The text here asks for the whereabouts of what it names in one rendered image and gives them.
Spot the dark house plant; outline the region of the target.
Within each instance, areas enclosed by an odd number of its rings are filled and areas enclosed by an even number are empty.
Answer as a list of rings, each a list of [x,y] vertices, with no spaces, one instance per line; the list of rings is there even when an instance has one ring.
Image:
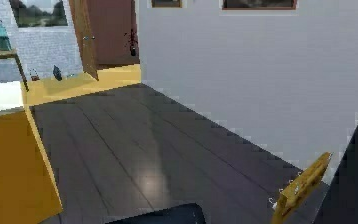
[[[131,29],[129,33],[125,33],[125,36],[128,37],[130,55],[135,56],[137,54],[136,44],[138,43],[138,41],[136,40],[136,32]]]

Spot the brown wooden room door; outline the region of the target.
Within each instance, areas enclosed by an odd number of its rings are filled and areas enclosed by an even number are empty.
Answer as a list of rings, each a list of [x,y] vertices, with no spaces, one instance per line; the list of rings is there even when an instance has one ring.
[[[90,26],[87,0],[69,0],[83,71],[98,80],[94,36]]]

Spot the landscape window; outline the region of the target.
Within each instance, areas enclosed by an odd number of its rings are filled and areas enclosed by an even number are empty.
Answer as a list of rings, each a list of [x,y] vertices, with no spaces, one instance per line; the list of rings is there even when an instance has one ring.
[[[67,26],[63,0],[9,0],[19,28]]]

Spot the yellow kitchen counter cabinet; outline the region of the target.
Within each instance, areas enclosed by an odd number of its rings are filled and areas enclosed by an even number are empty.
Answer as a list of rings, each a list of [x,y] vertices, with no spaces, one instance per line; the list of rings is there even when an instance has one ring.
[[[102,224],[146,206],[119,158],[124,141],[104,112],[138,84],[138,65],[28,85],[0,84],[0,224]]]

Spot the black cabinet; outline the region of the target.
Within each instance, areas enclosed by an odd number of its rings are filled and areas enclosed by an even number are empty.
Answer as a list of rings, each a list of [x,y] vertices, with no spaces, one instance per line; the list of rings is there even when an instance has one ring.
[[[358,224],[358,125],[313,224]]]

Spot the teal glass bottle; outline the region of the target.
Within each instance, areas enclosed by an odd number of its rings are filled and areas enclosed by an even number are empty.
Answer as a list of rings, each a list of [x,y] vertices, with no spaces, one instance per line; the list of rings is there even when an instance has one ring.
[[[12,47],[10,40],[7,34],[7,30],[4,27],[2,21],[0,20],[0,50],[1,51],[11,51]]]

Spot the small framed wall picture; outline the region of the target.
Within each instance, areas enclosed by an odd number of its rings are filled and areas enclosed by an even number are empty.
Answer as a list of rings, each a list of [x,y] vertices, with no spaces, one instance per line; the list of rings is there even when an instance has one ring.
[[[181,0],[151,0],[153,8],[181,8]]]

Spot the wide framed wall picture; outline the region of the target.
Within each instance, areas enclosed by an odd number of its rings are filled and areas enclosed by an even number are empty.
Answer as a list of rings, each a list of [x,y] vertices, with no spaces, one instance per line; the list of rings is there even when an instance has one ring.
[[[223,9],[288,10],[295,9],[297,0],[223,0]]]

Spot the wooden wall shelf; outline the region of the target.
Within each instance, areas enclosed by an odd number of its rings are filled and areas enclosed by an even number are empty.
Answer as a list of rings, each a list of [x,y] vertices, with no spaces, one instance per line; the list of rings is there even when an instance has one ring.
[[[10,51],[2,51],[2,50],[0,50],[0,60],[1,59],[14,59],[15,60],[15,63],[17,65],[17,67],[18,67],[18,70],[19,70],[19,73],[21,75],[24,87],[25,87],[26,91],[29,91],[27,78],[26,78],[26,76],[24,74],[24,70],[23,70],[19,55],[17,53],[17,50],[16,49],[12,49]]]

